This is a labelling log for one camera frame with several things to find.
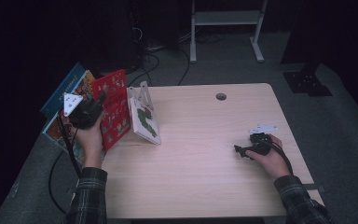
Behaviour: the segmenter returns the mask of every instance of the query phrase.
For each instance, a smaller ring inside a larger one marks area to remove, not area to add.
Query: book cover
[[[57,111],[62,108],[63,94],[72,92],[78,86],[79,81],[86,75],[86,69],[77,63],[65,77],[63,82],[55,92],[48,98],[40,111],[48,118],[52,119],[56,116]]]
[[[93,97],[91,83],[92,83],[92,81],[95,80],[95,77],[91,73],[91,71],[88,71],[88,70],[85,71],[83,73],[83,75],[81,77],[78,77],[76,80],[78,80],[78,82],[70,84],[72,90],[68,91],[68,92],[70,92],[72,94],[76,94],[76,95],[82,95],[83,101],[87,101],[88,99],[91,99]],[[60,85],[59,89],[60,88],[63,88],[63,90],[68,90],[68,87],[63,86],[62,84]],[[58,110],[60,110],[62,107],[63,107],[63,103],[59,103],[57,106],[57,111],[52,116],[52,118],[49,120],[45,129],[42,131],[42,134],[45,134],[47,138],[52,140],[57,146],[59,146],[60,148],[62,148],[66,151],[66,144],[62,138],[62,134],[61,134],[61,131],[59,128],[57,117],[58,116],[61,117],[64,129],[66,131],[66,135],[68,136],[70,142],[73,141],[73,136],[71,134],[71,129],[73,128],[73,125],[70,122],[70,120],[63,114],[63,110],[58,112]],[[79,162],[83,163],[84,162],[83,147],[80,144],[78,144],[77,141],[75,141],[73,150],[74,150],[76,159]]]
[[[130,98],[130,104],[133,131],[156,145],[161,144],[154,111],[135,97]]]
[[[95,101],[98,100],[103,91],[106,92],[106,99],[103,102],[104,116],[101,121],[101,131],[103,146],[107,151],[131,129],[125,71],[121,69],[100,77],[93,81],[91,86]]]

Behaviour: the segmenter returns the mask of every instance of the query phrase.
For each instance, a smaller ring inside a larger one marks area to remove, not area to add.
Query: gray carpet
[[[316,76],[333,96],[293,94],[282,72],[298,71],[302,64],[279,65],[289,34],[261,34],[263,63],[255,60],[249,36],[226,35],[223,41],[211,45],[198,44],[198,61],[189,66],[182,85],[270,84],[315,183],[324,189],[321,195],[335,222],[358,223],[358,105],[339,76],[324,65],[318,68]],[[188,43],[180,47],[189,52]],[[177,85],[187,67],[185,54],[165,49],[153,55],[159,58],[159,65],[149,73],[151,84]],[[155,58],[146,57],[145,69],[152,68],[156,62]],[[139,69],[128,75],[128,81],[142,73]],[[147,76],[137,79],[133,86],[143,80],[147,80]],[[17,193],[11,192],[13,194],[7,195],[2,204],[0,223],[61,222],[63,214],[48,196],[48,176],[60,153],[44,136],[35,140],[19,174]],[[58,159],[51,184],[58,204],[66,211],[76,187],[76,173],[66,154]],[[285,221],[284,217],[265,217],[264,220],[268,224]],[[128,220],[113,222],[129,223]]]

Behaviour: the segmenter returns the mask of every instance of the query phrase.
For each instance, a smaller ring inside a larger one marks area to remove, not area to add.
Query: shirt sleeve
[[[106,178],[107,172],[104,170],[83,168],[71,208],[63,223],[106,223]]]
[[[286,223],[333,223],[326,208],[310,198],[297,176],[280,177],[274,185],[287,211]]]

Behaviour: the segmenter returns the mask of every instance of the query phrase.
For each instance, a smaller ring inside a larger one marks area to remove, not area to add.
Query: black controller
[[[253,152],[256,152],[258,154],[261,154],[263,156],[266,156],[267,154],[269,154],[269,151],[271,150],[271,146],[272,145],[272,139],[268,134],[265,133],[253,133],[250,135],[250,140],[253,143],[253,145],[251,147],[239,147],[239,146],[234,146],[235,150],[240,153],[241,157],[247,157],[249,158],[245,152],[247,150],[251,150]]]
[[[280,154],[282,156],[282,158],[284,159],[284,161],[287,164],[287,168],[289,169],[289,172],[291,174],[293,174],[292,164],[290,163],[289,159],[284,154],[282,148],[280,146],[278,146],[277,144],[272,142],[272,139],[268,134],[265,134],[265,133],[253,133],[250,136],[250,140],[253,143],[253,145],[251,147],[234,146],[235,150],[238,153],[240,153],[242,158],[243,157],[249,158],[245,154],[245,152],[247,150],[251,150],[253,152],[256,152],[258,154],[266,156],[267,154],[269,154],[269,151],[273,148],[276,152],[278,152],[278,154]]]
[[[95,124],[103,112],[103,102],[106,99],[106,92],[103,91],[95,102],[92,98],[82,101],[69,115],[72,125],[78,129],[88,129]]]

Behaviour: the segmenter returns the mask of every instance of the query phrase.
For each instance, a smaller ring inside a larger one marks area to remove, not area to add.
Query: red book
[[[103,148],[107,151],[131,129],[124,69],[94,80],[91,82],[91,87],[94,92],[94,101],[98,101],[101,93],[104,90],[106,91],[101,132],[103,134]]]

